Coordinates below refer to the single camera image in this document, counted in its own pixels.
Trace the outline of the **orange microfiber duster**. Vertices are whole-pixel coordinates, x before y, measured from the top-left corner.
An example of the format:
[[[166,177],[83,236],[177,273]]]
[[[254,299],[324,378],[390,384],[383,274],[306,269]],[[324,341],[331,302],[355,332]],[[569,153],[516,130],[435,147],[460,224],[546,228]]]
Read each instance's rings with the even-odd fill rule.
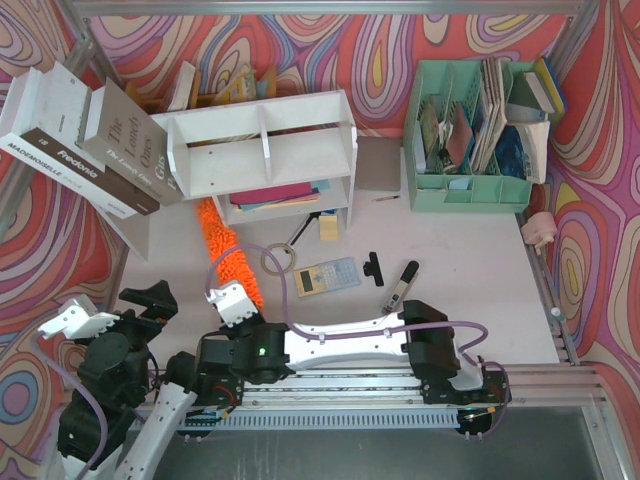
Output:
[[[214,288],[213,278],[216,278],[217,286],[238,281],[261,310],[264,307],[264,299],[246,255],[241,250],[236,250],[220,260],[226,251],[239,245],[237,234],[224,224],[211,198],[199,200],[196,203],[196,212],[210,260],[216,266],[207,275],[205,291],[209,292],[210,288]]]

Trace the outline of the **masking tape roll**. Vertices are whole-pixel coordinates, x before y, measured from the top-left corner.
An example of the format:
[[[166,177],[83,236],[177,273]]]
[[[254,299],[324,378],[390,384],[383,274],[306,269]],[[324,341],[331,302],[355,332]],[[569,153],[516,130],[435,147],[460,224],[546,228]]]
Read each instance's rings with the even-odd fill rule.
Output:
[[[273,243],[265,248],[261,255],[262,270],[271,276],[278,276],[280,272],[287,274],[294,269],[297,255],[295,250],[286,243]]]

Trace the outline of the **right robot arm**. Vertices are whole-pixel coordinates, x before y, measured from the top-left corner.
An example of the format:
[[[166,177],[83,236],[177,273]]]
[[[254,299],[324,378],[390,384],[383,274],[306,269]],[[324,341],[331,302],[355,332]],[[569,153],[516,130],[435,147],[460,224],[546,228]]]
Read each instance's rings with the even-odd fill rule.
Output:
[[[254,385],[274,384],[300,371],[340,362],[394,361],[410,365],[428,385],[466,392],[484,384],[481,361],[466,350],[488,336],[473,322],[450,322],[418,300],[399,312],[335,325],[268,323],[251,309],[246,317],[223,317],[223,327],[198,346],[200,369]]]

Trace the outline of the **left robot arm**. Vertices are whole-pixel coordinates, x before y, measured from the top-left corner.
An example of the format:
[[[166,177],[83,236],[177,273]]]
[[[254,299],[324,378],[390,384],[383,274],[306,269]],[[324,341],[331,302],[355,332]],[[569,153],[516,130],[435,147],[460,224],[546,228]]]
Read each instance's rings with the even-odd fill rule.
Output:
[[[150,479],[202,387],[196,357],[174,355],[152,386],[149,343],[178,312],[167,281],[126,288],[120,299],[142,312],[99,311],[86,295],[59,308],[49,336],[85,346],[78,386],[63,410],[57,450],[66,479]]]

